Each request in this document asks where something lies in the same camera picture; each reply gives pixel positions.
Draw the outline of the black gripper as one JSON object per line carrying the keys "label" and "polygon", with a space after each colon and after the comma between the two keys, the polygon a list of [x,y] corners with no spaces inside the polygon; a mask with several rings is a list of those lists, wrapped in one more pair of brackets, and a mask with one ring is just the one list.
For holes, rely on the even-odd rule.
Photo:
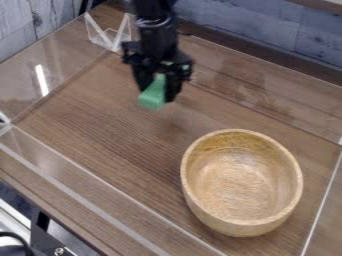
{"label": "black gripper", "polygon": [[193,75],[192,57],[179,49],[170,51],[165,56],[143,50],[141,41],[122,43],[122,60],[131,66],[135,82],[141,91],[145,91],[154,82],[157,73],[166,74],[165,99],[171,103],[182,91],[183,81]]}

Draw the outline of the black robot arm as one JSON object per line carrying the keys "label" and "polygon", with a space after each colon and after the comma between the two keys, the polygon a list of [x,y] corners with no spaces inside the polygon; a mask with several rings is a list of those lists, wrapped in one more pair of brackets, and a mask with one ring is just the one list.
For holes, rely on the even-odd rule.
{"label": "black robot arm", "polygon": [[131,66],[139,101],[153,108],[177,99],[193,75],[193,58],[179,49],[175,3],[131,0],[139,39],[122,43],[122,60]]}

